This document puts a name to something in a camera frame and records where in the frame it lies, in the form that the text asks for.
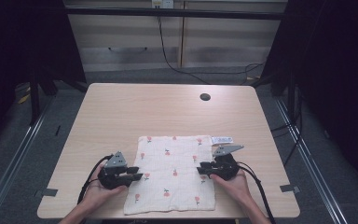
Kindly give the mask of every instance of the gray floor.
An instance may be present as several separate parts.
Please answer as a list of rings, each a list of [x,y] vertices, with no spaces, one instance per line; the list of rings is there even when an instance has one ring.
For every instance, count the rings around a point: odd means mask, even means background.
[[[105,54],[102,49],[100,57]],[[191,75],[178,74],[163,65],[163,59],[158,59],[160,66],[130,70],[125,69],[90,69],[87,73],[88,84],[92,82],[133,82],[133,83],[188,83],[202,84],[201,81]],[[245,60],[248,63],[262,63],[253,60]],[[244,66],[212,67],[216,63],[209,63],[207,67],[187,68],[187,72],[238,72],[244,71]],[[237,75],[207,75],[197,74],[208,83],[216,85],[238,85],[248,77],[248,84],[260,75],[262,66],[248,74]],[[63,145],[71,130],[78,108],[84,97],[84,93],[73,90],[69,86],[58,82],[59,92],[51,99],[42,94],[42,107],[49,100],[51,104],[46,111],[46,116],[40,130],[30,146],[20,170],[16,173],[13,183],[5,199],[0,204],[0,223],[57,223],[58,220],[45,220],[37,217],[36,211],[40,204],[40,198],[34,196],[39,189],[45,189],[48,185],[55,164],[60,157]],[[279,112],[276,99],[269,92],[269,85],[256,89],[260,103],[271,129],[280,127],[284,120]],[[18,98],[23,91],[18,91]],[[23,136],[29,129],[31,115],[30,101],[24,104],[13,104],[8,111],[5,124],[0,134],[0,178],[5,172],[11,159],[14,157]],[[358,223],[358,174],[341,156],[339,148],[334,141],[324,135],[324,128],[318,122],[316,116],[303,105],[303,133],[302,136],[309,146],[312,158],[318,164],[327,185],[336,197],[340,208],[348,223]],[[273,132],[275,143],[284,161],[294,141],[290,134],[285,134],[286,129]],[[277,223],[334,223],[330,213],[326,209],[323,198],[315,187],[303,159],[295,152],[288,162],[286,172],[290,182],[300,188],[296,195],[301,214],[296,218],[279,218]],[[100,223],[99,220],[90,220],[88,223]]]

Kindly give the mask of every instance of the patterned towel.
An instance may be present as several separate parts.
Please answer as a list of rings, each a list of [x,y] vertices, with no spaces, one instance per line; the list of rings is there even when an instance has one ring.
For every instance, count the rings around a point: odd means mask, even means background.
[[[144,176],[131,183],[124,214],[214,210],[213,181],[197,171],[212,159],[208,135],[140,137],[134,166]]]

